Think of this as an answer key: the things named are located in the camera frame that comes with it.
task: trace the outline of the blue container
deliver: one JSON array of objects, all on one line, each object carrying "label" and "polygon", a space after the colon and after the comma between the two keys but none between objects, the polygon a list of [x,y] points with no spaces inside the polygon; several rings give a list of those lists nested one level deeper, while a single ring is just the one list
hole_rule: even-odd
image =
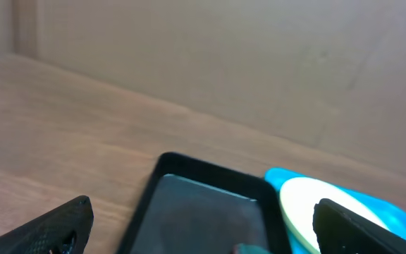
[{"label": "blue container", "polygon": [[[305,176],[291,170],[283,168],[272,168],[266,172],[264,177],[277,191],[285,181],[295,177]],[[359,193],[355,190],[349,190],[338,186],[341,190],[349,193],[352,197],[356,198],[364,205],[366,205],[372,212],[374,212],[382,222],[389,228],[391,232],[402,237],[406,240],[406,212],[399,207],[391,204],[388,201],[381,200],[370,195]],[[300,242],[288,230],[289,241],[293,253],[308,254],[309,252],[300,244]]]}]

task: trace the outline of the white plate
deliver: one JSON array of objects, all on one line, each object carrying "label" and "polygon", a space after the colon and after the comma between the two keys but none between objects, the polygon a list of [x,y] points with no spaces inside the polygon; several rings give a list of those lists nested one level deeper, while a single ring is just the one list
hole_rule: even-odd
[{"label": "white plate", "polygon": [[320,253],[317,236],[313,231],[313,214],[314,206],[322,198],[329,198],[384,229],[388,229],[369,208],[338,187],[316,179],[296,177],[287,180],[281,186],[281,209],[289,230],[311,253]]}]

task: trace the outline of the black tray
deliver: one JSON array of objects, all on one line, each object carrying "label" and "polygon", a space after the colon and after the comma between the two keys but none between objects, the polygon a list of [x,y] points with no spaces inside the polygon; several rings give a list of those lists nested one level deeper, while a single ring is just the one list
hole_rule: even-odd
[{"label": "black tray", "polygon": [[275,190],[214,164],[163,154],[118,254],[228,254],[237,243],[291,253]]}]

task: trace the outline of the blue object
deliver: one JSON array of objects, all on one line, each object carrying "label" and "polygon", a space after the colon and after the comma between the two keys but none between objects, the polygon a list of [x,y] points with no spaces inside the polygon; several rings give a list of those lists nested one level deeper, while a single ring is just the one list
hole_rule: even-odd
[{"label": "blue object", "polygon": [[[277,191],[281,189],[281,186],[285,181],[293,179],[295,177],[305,176],[294,171],[283,168],[272,168],[266,172],[264,176]],[[350,194],[358,201],[366,205],[373,213],[375,213],[382,222],[389,228],[391,232],[402,237],[406,240],[406,212],[399,207],[391,204],[388,201],[381,200],[370,195],[359,193],[355,190],[349,190],[340,186],[341,190]],[[293,253],[308,254],[309,252],[300,244],[300,242],[291,234],[288,230],[289,241]]]}]

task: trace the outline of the wooden table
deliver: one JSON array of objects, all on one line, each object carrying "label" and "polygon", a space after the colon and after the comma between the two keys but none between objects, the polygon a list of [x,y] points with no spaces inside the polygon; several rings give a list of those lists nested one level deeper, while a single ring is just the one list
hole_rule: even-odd
[{"label": "wooden table", "polygon": [[0,235],[77,195],[86,253],[113,253],[165,151],[262,176],[286,167],[406,210],[406,176],[15,55],[0,56]]}]

